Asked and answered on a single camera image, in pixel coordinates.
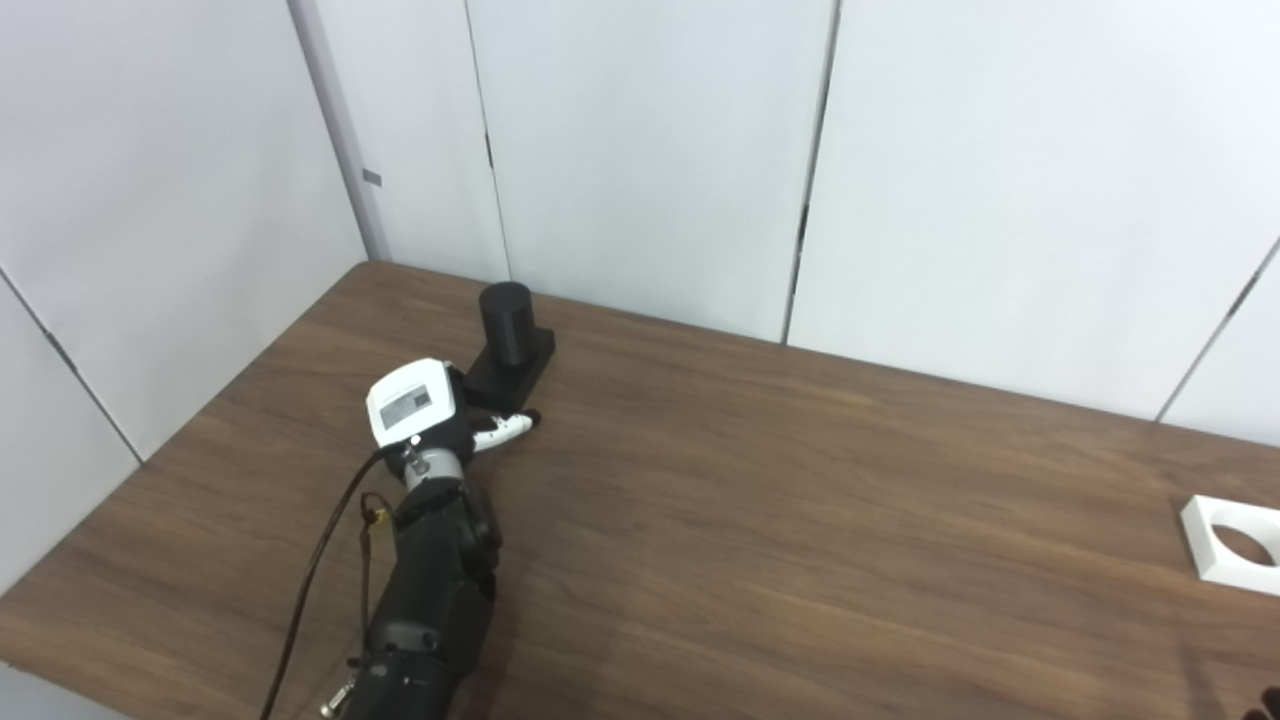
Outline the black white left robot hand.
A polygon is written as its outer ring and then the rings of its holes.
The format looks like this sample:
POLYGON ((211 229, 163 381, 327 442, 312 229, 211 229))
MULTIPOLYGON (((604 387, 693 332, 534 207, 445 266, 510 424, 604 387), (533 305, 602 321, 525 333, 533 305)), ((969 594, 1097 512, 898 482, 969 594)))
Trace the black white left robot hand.
POLYGON ((372 437, 390 474, 404 488, 425 480, 463 479, 467 465, 541 424, 536 410, 472 410, 465 374, 452 363, 420 359, 384 375, 369 391, 372 437))

